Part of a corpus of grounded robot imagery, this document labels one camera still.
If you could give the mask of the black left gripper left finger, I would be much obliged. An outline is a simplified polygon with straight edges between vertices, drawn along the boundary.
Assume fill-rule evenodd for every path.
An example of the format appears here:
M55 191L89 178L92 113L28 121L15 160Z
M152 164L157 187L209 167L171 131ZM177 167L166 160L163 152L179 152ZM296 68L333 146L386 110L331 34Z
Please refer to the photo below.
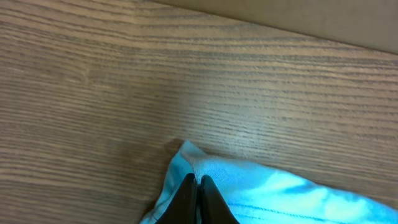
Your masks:
M187 174L156 224L195 224L197 192L198 184L195 175Z

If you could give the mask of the light blue printed t-shirt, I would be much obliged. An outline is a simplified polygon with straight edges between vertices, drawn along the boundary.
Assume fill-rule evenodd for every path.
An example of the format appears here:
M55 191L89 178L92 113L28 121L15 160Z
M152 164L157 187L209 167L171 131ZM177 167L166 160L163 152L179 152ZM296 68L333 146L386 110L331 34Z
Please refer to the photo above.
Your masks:
M198 180L210 176L240 223L397 224L397 210L370 198L254 162L212 156L190 141L172 158L160 197L142 223L164 214L189 173Z

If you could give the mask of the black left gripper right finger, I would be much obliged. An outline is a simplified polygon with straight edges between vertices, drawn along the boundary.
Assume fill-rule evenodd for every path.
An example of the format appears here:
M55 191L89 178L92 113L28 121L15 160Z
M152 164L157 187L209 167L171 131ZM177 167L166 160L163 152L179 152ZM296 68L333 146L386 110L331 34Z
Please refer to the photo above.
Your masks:
M202 224L239 224L209 175L201 178L199 209Z

